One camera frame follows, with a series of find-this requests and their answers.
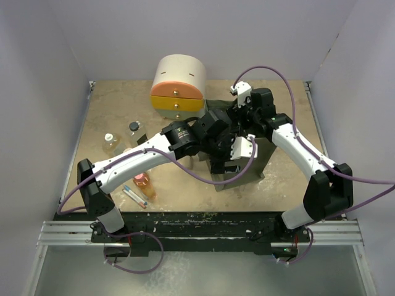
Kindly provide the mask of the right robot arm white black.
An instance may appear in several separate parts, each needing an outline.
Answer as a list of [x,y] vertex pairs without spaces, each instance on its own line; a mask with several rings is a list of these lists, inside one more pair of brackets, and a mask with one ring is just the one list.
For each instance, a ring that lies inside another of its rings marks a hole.
[[284,113],[277,113],[271,90],[252,89],[240,82],[230,88],[236,96],[227,114],[234,124],[248,136],[265,138],[279,147],[299,167],[308,180],[303,201],[297,207],[281,214],[280,222],[274,227],[275,236],[289,241],[296,229],[318,222],[350,208],[353,204],[353,186],[349,165],[336,164],[316,149],[294,128],[293,121]]

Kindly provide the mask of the clear square bottle black label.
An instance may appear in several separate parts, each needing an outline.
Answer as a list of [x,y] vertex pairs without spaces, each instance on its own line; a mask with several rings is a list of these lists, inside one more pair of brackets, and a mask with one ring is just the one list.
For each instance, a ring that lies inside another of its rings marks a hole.
[[131,148],[137,147],[148,141],[146,128],[139,121],[131,122],[127,127],[125,135]]

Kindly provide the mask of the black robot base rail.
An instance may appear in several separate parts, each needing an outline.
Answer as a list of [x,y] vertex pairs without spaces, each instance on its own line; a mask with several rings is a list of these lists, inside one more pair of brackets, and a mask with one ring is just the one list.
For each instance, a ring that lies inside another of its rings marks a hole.
[[150,252],[231,252],[295,258],[311,242],[338,244],[349,223],[329,220],[280,228],[278,212],[127,212],[125,228],[110,234],[87,213],[55,215],[67,226],[87,225],[87,241],[131,257]]

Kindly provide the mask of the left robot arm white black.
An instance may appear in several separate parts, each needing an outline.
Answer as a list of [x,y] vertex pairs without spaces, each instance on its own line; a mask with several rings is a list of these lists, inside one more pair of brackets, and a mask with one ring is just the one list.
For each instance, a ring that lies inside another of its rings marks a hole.
[[203,152],[219,162],[241,158],[244,137],[223,110],[201,118],[175,121],[141,145],[101,162],[88,159],[77,165],[77,189],[85,208],[114,242],[127,235],[123,216],[110,196],[117,187],[148,170]]

